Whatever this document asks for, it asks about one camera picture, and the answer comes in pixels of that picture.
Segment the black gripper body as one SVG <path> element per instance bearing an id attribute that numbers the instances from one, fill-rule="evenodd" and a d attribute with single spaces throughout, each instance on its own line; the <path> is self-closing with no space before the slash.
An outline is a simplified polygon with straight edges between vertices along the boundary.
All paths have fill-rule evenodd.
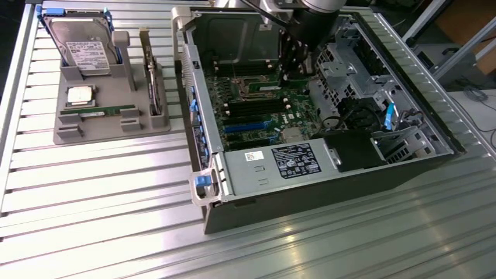
<path id="1" fill-rule="evenodd" d="M 329 37 L 341 11 L 323 13 L 313 9 L 298 9 L 286 26 L 297 47 L 317 49 Z"/>

